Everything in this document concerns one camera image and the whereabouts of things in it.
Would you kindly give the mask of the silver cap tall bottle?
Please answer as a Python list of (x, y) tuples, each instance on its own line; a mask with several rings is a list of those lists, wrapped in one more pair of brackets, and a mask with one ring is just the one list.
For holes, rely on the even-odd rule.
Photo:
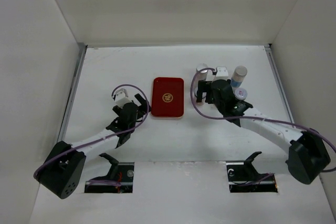
[(210, 68), (207, 64), (200, 63), (196, 67), (196, 73), (196, 83), (198, 83), (199, 81), (212, 81), (213, 79), (213, 68)]

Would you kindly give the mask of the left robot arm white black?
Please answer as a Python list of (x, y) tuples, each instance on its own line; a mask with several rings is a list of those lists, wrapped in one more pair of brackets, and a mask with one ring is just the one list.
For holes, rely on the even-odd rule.
[(144, 122), (151, 106), (146, 97), (135, 95), (137, 103), (124, 98), (113, 107), (117, 117), (99, 134), (72, 144), (60, 141), (52, 148), (34, 178), (60, 199), (78, 187), (85, 163), (101, 157), (108, 161), (98, 177), (85, 182), (85, 193), (127, 194), (133, 192), (134, 164), (123, 163), (107, 152), (124, 145)]

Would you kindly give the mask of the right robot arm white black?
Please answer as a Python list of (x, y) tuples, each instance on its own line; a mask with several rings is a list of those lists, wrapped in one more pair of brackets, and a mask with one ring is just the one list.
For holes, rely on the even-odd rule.
[(330, 164), (328, 151), (317, 132), (265, 116), (239, 99), (228, 80), (199, 81), (196, 101), (213, 104), (222, 120), (255, 132), (280, 147), (287, 154), (289, 174), (303, 184), (311, 184)]

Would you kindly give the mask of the white cap jar right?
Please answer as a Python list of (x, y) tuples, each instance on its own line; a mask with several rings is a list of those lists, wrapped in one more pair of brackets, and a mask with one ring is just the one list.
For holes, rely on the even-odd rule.
[(244, 88), (236, 88), (234, 91), (235, 98), (244, 101), (247, 98), (247, 90)]

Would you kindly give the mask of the red rectangular tray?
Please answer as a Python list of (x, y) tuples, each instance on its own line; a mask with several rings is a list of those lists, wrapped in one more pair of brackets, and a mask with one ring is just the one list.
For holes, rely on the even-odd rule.
[(151, 114), (156, 118), (181, 118), (184, 114), (184, 80), (157, 77), (153, 81)]

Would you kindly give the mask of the silver cap blue label bottle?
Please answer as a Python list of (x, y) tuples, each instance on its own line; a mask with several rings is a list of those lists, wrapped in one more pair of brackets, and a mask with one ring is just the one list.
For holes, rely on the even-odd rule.
[(244, 66), (237, 66), (231, 76), (230, 85), (233, 88), (239, 88), (247, 75), (247, 68)]

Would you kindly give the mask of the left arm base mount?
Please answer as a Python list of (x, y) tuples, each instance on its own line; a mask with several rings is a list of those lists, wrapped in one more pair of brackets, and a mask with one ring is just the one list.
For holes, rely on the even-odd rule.
[(107, 153), (102, 153), (99, 156), (110, 163), (110, 169), (106, 175), (98, 176), (86, 181), (84, 193), (133, 193), (135, 163), (119, 162)]

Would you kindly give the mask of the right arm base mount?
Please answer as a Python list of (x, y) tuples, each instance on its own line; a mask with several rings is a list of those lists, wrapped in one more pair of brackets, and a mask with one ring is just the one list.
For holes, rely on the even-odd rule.
[(277, 193), (274, 173), (259, 173), (253, 161), (262, 152), (254, 152), (241, 161), (227, 161), (228, 187), (231, 193)]

